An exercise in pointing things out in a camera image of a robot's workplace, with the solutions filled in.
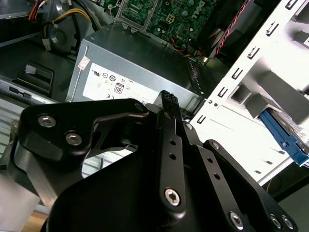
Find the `blue plastic latch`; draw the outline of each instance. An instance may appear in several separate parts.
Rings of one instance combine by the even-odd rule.
[[[259,118],[274,136],[281,149],[286,151],[295,163],[302,166],[309,160],[309,156],[297,145],[298,140],[295,136],[289,135],[268,110],[261,113]]]

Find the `barcode sticker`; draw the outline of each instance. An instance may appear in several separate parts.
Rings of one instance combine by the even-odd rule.
[[[90,59],[86,56],[84,56],[81,60],[81,62],[79,62],[79,65],[78,67],[81,69],[81,70],[85,70],[85,68],[87,67],[88,63],[90,62]]]

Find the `gray metal panel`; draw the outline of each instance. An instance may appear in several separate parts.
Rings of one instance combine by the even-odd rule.
[[[31,8],[24,0],[1,0],[0,19],[27,16]]]
[[[22,40],[26,40],[26,39],[32,38],[32,37],[37,36],[37,35],[39,35],[39,34],[40,34],[40,33],[37,32],[37,33],[31,34],[31,35],[26,35],[26,36],[23,36],[23,37],[19,37],[19,38],[13,39],[13,40],[9,40],[9,41],[0,43],[0,47],[4,47],[4,46],[10,45],[10,44],[14,44],[14,43],[16,43],[16,42],[19,42],[19,41],[22,41]]]
[[[24,90],[21,90],[21,92],[28,92],[33,96],[33,99],[36,98],[35,104],[65,101],[75,64],[74,60],[46,52],[26,41],[2,47],[0,54],[0,88],[2,90],[8,91],[8,85],[20,89],[21,86],[18,87],[11,81],[15,80],[19,73],[24,70],[28,61],[32,61],[54,71],[52,99],[55,101],[36,94],[25,87],[22,87]]]
[[[88,101],[84,86],[92,63],[160,92],[165,89],[178,97],[186,108],[192,98],[200,98],[191,86],[186,59],[171,49],[139,34],[109,25],[83,40],[76,64],[87,56],[84,71],[75,66],[67,101]]]
[[[0,157],[9,143],[11,122],[18,120],[24,108],[0,98]]]

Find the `capacitor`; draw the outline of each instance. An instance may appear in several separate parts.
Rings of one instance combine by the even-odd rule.
[[[188,16],[188,12],[187,12],[187,11],[183,11],[183,12],[182,12],[182,16],[183,16],[183,17],[187,17],[187,16]]]
[[[189,1],[188,1],[188,5],[189,5],[189,6],[194,6],[194,0],[189,0]]]

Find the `connector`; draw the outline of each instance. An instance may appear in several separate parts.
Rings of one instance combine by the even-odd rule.
[[[46,51],[52,50],[49,39],[42,39],[42,42],[43,42],[43,45],[45,46]]]

